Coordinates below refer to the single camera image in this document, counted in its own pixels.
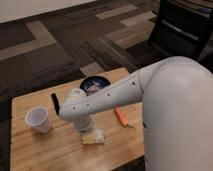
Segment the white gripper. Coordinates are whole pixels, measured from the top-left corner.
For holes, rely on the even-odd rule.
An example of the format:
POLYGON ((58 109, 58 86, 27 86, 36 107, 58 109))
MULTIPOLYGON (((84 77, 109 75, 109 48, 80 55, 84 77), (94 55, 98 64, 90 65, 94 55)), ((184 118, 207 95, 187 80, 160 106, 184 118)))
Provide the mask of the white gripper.
POLYGON ((94 140, 93 129, 93 122, 90 116, 82 116, 73 121, 75 129, 83 134, 83 140, 94 140))

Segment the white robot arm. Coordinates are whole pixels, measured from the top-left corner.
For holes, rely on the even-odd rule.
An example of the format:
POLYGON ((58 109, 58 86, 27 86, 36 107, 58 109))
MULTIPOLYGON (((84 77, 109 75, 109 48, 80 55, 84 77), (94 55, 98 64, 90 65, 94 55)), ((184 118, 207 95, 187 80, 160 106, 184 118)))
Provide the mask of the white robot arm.
POLYGON ((213 73, 181 56, 143 67, 101 91, 66 98, 73 121, 140 102, 146 171, 213 171, 213 73))

